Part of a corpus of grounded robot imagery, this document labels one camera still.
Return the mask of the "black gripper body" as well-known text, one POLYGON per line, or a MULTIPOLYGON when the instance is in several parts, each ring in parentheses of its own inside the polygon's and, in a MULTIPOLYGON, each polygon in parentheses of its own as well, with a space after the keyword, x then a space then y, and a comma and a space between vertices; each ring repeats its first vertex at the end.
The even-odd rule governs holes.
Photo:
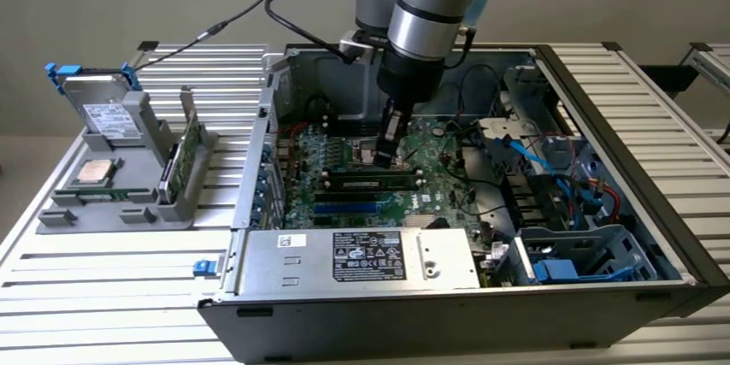
POLYGON ((393 108, 412 113, 418 103, 429 102, 438 90, 445 71, 445 59, 424 61, 386 51, 381 59, 377 83, 389 95, 393 108))

